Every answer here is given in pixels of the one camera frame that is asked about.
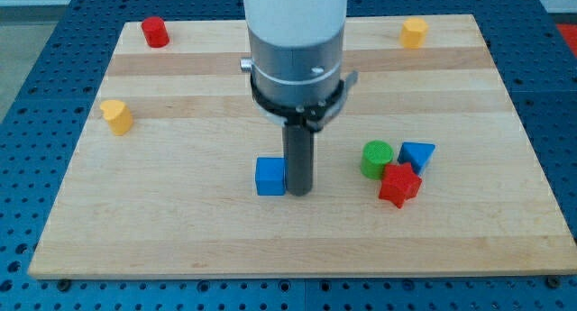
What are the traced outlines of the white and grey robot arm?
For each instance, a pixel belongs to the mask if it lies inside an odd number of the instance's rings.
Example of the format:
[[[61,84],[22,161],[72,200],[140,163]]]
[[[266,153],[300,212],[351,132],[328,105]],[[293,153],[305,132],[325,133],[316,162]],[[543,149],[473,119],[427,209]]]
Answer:
[[[255,104],[273,122],[321,131],[357,75],[341,77],[347,0],[243,0]]]

